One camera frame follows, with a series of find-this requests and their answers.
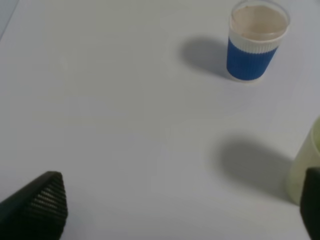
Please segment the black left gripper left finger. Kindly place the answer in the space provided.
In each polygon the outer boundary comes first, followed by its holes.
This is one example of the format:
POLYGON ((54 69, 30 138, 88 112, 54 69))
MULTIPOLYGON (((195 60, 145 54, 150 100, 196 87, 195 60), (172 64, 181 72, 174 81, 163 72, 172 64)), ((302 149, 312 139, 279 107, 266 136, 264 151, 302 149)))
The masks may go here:
POLYGON ((47 171, 0 203, 0 238, 59 240, 67 218, 63 175, 47 171))

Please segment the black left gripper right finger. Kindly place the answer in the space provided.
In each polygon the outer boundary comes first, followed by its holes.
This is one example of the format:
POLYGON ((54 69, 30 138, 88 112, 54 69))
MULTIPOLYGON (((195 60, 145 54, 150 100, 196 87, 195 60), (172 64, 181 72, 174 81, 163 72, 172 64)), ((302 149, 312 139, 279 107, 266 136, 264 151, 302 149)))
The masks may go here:
POLYGON ((308 168, 300 200, 300 215, 311 240, 320 240, 320 168, 308 168))

